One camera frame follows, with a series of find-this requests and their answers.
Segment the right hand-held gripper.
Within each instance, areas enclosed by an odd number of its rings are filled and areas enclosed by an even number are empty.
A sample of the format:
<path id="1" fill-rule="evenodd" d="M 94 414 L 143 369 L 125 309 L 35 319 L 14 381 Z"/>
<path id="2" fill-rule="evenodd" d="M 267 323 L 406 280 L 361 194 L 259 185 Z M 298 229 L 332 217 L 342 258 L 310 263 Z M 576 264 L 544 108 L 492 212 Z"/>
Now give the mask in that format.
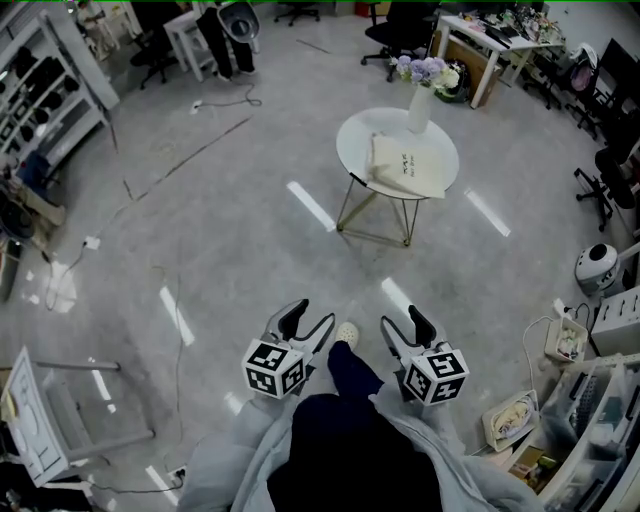
<path id="1" fill-rule="evenodd" d="M 415 327 L 416 344 L 430 347 L 437 337 L 436 327 L 415 305 L 408 307 L 408 313 Z M 469 376 L 468 365 L 459 349 L 444 341 L 418 353 L 418 347 L 410 344 L 387 316 L 381 317 L 380 329 L 392 355 L 400 358 L 397 379 L 405 402 L 438 405 L 459 396 Z"/>

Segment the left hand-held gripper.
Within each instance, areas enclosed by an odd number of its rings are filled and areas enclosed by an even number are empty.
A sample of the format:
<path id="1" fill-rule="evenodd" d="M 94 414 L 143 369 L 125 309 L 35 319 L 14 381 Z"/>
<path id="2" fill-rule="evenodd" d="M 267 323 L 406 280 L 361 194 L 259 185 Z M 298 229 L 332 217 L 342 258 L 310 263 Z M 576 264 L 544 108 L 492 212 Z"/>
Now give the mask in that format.
<path id="1" fill-rule="evenodd" d="M 242 359 L 247 387 L 259 394 L 283 399 L 308 377 L 308 365 L 331 336 L 335 314 L 326 315 L 303 337 L 295 337 L 308 299 L 291 302 L 267 322 L 267 333 L 253 339 Z"/>

